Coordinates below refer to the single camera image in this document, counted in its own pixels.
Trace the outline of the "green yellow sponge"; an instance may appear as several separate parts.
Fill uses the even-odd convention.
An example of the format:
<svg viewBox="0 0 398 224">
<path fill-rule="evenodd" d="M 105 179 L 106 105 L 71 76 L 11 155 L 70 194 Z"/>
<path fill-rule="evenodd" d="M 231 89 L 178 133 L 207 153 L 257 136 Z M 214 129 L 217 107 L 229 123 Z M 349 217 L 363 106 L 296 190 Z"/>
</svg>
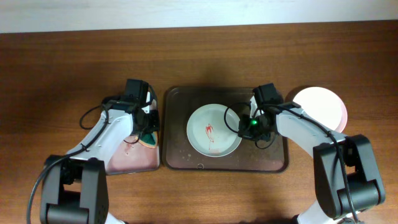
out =
<svg viewBox="0 0 398 224">
<path fill-rule="evenodd" d="M 156 148 L 159 144 L 158 132 L 143 134 L 140 137 L 139 143 L 148 148 Z"/>
</svg>

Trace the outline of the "pale grey plate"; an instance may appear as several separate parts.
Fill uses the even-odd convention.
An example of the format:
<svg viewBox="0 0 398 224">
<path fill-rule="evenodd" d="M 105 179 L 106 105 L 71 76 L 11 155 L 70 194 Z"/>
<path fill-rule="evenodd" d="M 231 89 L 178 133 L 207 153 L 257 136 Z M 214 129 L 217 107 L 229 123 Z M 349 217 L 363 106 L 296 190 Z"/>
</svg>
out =
<svg viewBox="0 0 398 224">
<path fill-rule="evenodd" d="M 240 118 L 221 104 L 207 104 L 195 110 L 187 122 L 187 137 L 192 147 L 208 157 L 231 154 L 242 138 L 236 134 Z"/>
</svg>

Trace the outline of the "cream plate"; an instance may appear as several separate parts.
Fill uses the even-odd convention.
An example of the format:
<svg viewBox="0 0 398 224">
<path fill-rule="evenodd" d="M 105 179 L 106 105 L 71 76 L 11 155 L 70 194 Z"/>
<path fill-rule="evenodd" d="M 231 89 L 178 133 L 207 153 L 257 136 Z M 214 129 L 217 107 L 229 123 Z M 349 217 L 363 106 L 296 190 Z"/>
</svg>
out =
<svg viewBox="0 0 398 224">
<path fill-rule="evenodd" d="M 334 131 L 341 119 L 340 100 L 333 91 L 318 86 L 304 88 L 293 98 L 306 114 Z"/>
</svg>

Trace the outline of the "white plate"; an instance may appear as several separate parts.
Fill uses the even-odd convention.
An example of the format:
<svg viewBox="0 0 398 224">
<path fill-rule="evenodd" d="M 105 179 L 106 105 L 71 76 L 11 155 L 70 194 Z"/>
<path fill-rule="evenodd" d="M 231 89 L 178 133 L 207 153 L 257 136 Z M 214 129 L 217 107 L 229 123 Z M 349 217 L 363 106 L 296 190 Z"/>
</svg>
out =
<svg viewBox="0 0 398 224">
<path fill-rule="evenodd" d="M 337 128 L 335 129 L 335 131 L 342 133 L 346 127 L 347 122 L 348 122 L 348 112 L 347 112 L 346 106 L 342 100 L 340 100 L 340 107 L 341 107 L 341 119 L 340 119 L 340 123 L 337 126 Z"/>
</svg>

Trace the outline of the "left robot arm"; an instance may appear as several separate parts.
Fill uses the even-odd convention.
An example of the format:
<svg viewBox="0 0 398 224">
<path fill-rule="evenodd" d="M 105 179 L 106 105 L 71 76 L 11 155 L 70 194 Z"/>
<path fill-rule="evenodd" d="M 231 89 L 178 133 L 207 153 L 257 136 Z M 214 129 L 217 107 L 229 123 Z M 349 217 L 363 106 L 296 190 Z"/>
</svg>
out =
<svg viewBox="0 0 398 224">
<path fill-rule="evenodd" d="M 107 96 L 98 109 L 78 145 L 46 159 L 36 181 L 41 223 L 120 223 L 109 211 L 107 176 L 159 168 L 159 111 L 147 82 L 128 79 L 124 93 Z"/>
</svg>

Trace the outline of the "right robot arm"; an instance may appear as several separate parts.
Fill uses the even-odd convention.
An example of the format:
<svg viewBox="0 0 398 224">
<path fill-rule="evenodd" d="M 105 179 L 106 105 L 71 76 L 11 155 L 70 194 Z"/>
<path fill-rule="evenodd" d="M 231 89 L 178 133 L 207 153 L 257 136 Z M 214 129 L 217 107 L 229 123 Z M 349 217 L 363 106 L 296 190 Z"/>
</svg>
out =
<svg viewBox="0 0 398 224">
<path fill-rule="evenodd" d="M 358 214 L 380 205 L 386 191 L 370 140 L 347 136 L 285 103 L 274 84 L 253 89 L 253 109 L 239 122 L 238 136 L 258 142 L 273 135 L 292 140 L 313 159 L 316 201 L 291 223 L 359 223 Z"/>
</svg>

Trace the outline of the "small black tray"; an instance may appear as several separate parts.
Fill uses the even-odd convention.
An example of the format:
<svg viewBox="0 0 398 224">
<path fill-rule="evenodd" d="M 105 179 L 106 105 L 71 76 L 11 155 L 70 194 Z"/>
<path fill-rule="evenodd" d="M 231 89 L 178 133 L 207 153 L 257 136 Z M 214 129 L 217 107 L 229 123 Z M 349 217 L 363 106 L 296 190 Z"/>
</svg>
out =
<svg viewBox="0 0 398 224">
<path fill-rule="evenodd" d="M 143 111 L 148 113 L 150 110 L 157 110 L 156 97 L 148 92 Z M 106 171 L 109 175 L 144 172 L 156 170 L 160 166 L 159 145 L 156 148 L 148 148 L 139 143 L 143 133 L 133 129 L 133 133 L 124 138 L 112 154 Z"/>
</svg>

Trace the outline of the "large brown serving tray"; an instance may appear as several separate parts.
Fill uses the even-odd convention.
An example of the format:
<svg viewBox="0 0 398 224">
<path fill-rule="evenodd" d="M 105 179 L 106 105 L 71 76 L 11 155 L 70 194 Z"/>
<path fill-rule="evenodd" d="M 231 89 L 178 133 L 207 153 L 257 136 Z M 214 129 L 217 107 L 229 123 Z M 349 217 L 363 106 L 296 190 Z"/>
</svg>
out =
<svg viewBox="0 0 398 224">
<path fill-rule="evenodd" d="M 173 170 L 218 170 L 234 172 L 281 173 L 289 166 L 286 138 L 278 136 L 267 149 L 258 149 L 243 140 L 237 149 L 223 157 L 200 154 L 189 143 L 187 122 L 201 106 L 217 103 L 229 106 L 247 102 L 250 88 L 177 86 L 165 94 L 162 162 Z"/>
</svg>

